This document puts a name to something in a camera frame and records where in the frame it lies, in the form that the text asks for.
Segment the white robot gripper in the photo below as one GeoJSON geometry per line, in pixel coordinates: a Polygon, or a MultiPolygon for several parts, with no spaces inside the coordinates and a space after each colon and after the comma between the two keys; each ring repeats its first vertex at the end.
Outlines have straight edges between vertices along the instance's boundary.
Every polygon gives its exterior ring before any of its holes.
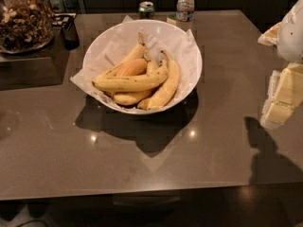
{"type": "Polygon", "coordinates": [[[281,23],[261,34],[258,43],[276,45],[279,56],[290,62],[270,76],[261,111],[260,125],[273,130],[283,126],[303,102],[303,0],[297,0],[281,23]]]}

